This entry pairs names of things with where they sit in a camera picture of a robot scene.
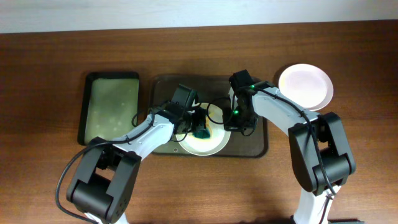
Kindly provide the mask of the green and yellow sponge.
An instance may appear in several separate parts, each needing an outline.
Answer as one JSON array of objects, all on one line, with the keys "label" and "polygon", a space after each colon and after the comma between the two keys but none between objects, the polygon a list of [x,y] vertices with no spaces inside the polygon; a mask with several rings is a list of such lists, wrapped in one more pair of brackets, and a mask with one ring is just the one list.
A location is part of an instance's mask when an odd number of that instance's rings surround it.
[{"label": "green and yellow sponge", "polygon": [[197,139],[209,139],[211,137],[211,134],[207,129],[194,132],[192,135]]}]

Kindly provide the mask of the white plate yellow stain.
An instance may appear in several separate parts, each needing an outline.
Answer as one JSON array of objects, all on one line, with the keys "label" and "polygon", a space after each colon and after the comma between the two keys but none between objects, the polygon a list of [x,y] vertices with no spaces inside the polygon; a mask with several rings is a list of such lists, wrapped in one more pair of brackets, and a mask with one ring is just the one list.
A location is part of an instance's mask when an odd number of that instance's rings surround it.
[{"label": "white plate yellow stain", "polygon": [[222,124],[216,124],[209,120],[205,113],[205,129],[209,130],[209,139],[197,139],[192,134],[177,134],[175,136],[178,143],[190,154],[196,156],[210,156],[216,154],[224,148],[231,136],[230,131],[226,131]]}]

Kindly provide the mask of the pinkish white plate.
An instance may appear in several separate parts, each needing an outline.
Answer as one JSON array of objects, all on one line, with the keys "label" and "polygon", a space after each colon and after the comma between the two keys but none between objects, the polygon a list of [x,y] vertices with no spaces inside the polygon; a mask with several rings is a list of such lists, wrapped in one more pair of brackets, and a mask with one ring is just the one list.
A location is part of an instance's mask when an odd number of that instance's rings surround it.
[{"label": "pinkish white plate", "polygon": [[330,77],[320,68],[298,63],[287,67],[279,77],[280,92],[299,105],[299,98],[314,91],[326,91],[333,88]]}]

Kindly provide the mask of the pale grey plate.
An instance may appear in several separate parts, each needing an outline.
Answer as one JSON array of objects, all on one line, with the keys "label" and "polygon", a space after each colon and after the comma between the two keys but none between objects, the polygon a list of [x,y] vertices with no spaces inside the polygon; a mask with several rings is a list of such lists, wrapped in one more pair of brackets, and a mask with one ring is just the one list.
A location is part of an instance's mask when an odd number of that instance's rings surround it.
[{"label": "pale grey plate", "polygon": [[334,91],[328,89],[326,91],[314,91],[307,93],[299,98],[299,105],[310,111],[318,111],[326,107],[333,98]]}]

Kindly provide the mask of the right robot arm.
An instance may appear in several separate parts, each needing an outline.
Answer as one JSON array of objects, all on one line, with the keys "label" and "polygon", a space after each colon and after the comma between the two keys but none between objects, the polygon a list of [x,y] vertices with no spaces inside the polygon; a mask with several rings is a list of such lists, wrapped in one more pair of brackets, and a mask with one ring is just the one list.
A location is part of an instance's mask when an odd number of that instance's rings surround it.
[{"label": "right robot arm", "polygon": [[337,192],[356,170],[340,117],[320,114],[294,103],[272,83],[256,82],[247,70],[229,77],[230,107],[223,110],[227,131],[254,131],[264,118],[289,139],[292,169],[301,186],[292,223],[328,223]]}]

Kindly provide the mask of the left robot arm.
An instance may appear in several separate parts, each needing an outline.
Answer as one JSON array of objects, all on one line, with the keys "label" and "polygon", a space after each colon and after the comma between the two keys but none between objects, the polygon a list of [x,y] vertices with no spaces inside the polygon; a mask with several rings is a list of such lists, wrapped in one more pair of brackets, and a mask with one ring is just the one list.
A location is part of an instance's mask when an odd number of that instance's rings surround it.
[{"label": "left robot arm", "polygon": [[141,162],[155,149],[205,128],[205,112],[198,93],[179,85],[171,100],[153,106],[147,118],[127,134],[113,140],[92,139],[67,164],[77,162],[66,198],[77,211],[66,214],[88,223],[127,223]]}]

